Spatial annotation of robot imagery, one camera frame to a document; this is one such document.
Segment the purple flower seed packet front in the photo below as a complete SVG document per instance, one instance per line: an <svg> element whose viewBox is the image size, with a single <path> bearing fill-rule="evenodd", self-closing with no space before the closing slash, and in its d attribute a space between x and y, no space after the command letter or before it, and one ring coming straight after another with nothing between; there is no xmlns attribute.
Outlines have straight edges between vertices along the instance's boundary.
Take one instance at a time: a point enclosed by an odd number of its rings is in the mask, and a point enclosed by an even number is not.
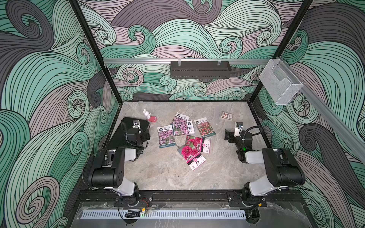
<svg viewBox="0 0 365 228"><path fill-rule="evenodd" d="M159 136L159 148L175 146L175 135L172 125L161 126L157 128Z"/></svg>

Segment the purple flower seed packet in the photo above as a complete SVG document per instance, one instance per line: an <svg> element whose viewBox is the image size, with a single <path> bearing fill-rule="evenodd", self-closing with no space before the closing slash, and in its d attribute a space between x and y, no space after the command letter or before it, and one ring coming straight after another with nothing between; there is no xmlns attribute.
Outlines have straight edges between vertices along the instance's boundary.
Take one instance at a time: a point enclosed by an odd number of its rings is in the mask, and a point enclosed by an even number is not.
<svg viewBox="0 0 365 228"><path fill-rule="evenodd" d="M190 117L181 113L176 113L172 121L172 127L174 136L191 135L195 133L193 122L190 120Z"/></svg>
<svg viewBox="0 0 365 228"><path fill-rule="evenodd" d="M159 148L175 146L175 135L172 125L161 126L157 128L159 136Z"/></svg>

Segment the red flower green seed packet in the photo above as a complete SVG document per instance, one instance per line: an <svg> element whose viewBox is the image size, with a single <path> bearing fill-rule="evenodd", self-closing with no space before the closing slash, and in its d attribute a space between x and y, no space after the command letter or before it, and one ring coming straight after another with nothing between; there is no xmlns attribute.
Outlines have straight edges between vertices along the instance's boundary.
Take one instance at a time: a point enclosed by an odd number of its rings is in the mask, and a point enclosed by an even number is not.
<svg viewBox="0 0 365 228"><path fill-rule="evenodd" d="M216 132L206 117L194 120L194 123L202 138L216 135Z"/></svg>

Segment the pink flower packet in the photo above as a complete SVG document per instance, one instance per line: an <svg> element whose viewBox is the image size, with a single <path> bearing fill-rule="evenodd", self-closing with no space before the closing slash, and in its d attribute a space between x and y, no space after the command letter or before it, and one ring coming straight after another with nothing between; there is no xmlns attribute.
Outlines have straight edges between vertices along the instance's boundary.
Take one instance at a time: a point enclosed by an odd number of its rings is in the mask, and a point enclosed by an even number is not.
<svg viewBox="0 0 365 228"><path fill-rule="evenodd" d="M200 153L209 154L212 142L208 138L200 138L192 135L186 136L185 141L187 146L197 149Z"/></svg>

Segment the purple flower seed packet back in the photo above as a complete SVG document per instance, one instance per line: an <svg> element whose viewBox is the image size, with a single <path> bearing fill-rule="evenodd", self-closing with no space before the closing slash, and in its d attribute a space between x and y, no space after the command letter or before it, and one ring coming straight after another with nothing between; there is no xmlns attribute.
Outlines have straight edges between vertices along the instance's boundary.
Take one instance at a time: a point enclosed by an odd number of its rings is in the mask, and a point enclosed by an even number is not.
<svg viewBox="0 0 365 228"><path fill-rule="evenodd" d="M172 121L172 127L174 136L191 135L195 133L193 122L190 120L190 117L181 113L176 113Z"/></svg>

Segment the pink carnation seed packet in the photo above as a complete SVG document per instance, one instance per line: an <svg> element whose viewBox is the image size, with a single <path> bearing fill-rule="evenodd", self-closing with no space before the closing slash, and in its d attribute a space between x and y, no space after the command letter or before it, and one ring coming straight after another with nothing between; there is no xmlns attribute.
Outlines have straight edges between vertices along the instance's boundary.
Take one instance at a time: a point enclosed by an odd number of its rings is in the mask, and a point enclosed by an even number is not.
<svg viewBox="0 0 365 228"><path fill-rule="evenodd" d="M206 162L206 158L194 146L181 146L177 151L192 171Z"/></svg>

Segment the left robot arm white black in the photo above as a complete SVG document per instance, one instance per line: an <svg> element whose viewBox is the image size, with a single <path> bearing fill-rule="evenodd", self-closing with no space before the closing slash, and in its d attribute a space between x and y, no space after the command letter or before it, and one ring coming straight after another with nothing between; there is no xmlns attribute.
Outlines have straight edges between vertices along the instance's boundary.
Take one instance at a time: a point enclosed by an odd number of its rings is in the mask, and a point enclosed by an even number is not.
<svg viewBox="0 0 365 228"><path fill-rule="evenodd" d="M97 152L87 177L87 184L97 190L111 190L120 197L138 198L138 185L124 176L125 163L135 161L148 142L148 129L119 128L107 147Z"/></svg>

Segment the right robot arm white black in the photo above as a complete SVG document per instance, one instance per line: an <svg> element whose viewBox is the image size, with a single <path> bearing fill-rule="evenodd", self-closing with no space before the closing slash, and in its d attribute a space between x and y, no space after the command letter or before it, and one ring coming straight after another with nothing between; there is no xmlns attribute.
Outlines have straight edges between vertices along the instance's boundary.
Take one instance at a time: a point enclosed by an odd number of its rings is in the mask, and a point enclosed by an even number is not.
<svg viewBox="0 0 365 228"><path fill-rule="evenodd" d="M239 161L246 164L263 165L265 174L244 185L241 193L243 201L250 198L259 198L272 192L281 191L290 187L302 186L306 177L292 152L287 149L252 148L253 137L263 133L263 128L253 126L246 130L235 128L234 132L225 130L224 139L235 144Z"/></svg>

